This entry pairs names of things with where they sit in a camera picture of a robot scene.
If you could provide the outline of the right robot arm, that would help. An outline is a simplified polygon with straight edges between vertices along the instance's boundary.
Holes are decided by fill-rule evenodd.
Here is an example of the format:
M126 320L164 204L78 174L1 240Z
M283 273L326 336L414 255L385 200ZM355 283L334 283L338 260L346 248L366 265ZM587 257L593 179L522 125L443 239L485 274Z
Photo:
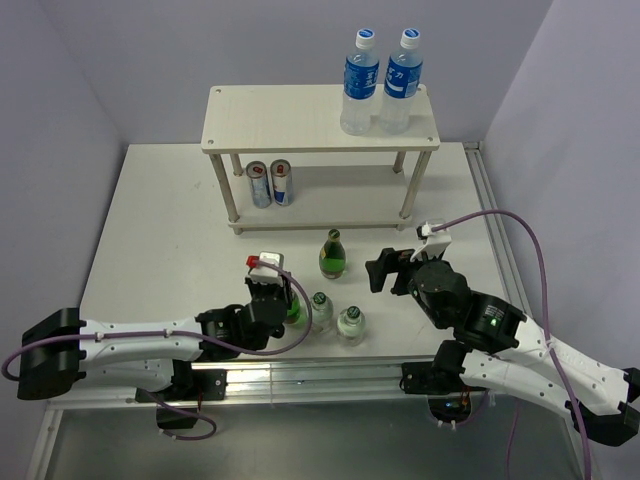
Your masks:
M472 290L444 259L414 259L413 250L385 248L365 264L370 289L410 296L432 324L451 330L430 361L402 366L407 394L447 395L464 388L495 390L555 412L585 429L588 439L620 446L639 431L639 371L596 361L555 338L507 301Z

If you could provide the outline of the green glass bottle front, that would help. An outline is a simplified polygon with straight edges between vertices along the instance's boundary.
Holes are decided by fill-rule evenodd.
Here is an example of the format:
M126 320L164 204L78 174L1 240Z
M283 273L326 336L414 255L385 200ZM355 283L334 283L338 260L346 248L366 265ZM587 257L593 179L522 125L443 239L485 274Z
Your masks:
M307 322L306 307L301 302L300 297L296 291L292 293L292 302L290 308L287 310L287 316L285 324L290 327L303 327Z

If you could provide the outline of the green glass bottle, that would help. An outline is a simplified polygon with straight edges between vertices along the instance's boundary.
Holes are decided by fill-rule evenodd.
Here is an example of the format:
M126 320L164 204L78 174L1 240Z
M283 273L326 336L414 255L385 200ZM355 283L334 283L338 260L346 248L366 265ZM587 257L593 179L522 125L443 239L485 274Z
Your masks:
M338 229L328 232L327 240L319 254L319 268L322 275L328 279L338 279L346 268L346 251L341 243Z
M306 307L301 302L300 297L296 291L292 293L292 302L290 308L287 310L287 316L285 324L290 327L303 327L307 322Z

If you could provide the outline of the Pocari Sweat bottle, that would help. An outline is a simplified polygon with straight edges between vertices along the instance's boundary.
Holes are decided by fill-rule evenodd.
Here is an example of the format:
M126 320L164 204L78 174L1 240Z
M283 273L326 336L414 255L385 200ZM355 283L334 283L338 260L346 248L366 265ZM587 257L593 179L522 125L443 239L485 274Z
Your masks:
M364 135L371 127L372 102L379 72L375 46L375 32L361 28L356 33L352 51L346 55L340 126L349 135Z
M379 123L390 135L401 134L409 127L410 109L423 67L420 42L419 30L407 28L402 32L399 47L388 58Z

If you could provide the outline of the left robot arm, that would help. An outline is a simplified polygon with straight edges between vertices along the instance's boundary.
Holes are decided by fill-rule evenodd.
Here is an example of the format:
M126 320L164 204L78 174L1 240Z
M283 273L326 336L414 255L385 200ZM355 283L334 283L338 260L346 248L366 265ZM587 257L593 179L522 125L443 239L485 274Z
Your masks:
M264 355L270 339L284 335L290 278L253 269L245 283L251 296L246 305L158 324L83 320L76 308L54 312L22 336L18 399L58 397L77 382L187 397L195 386L193 363Z

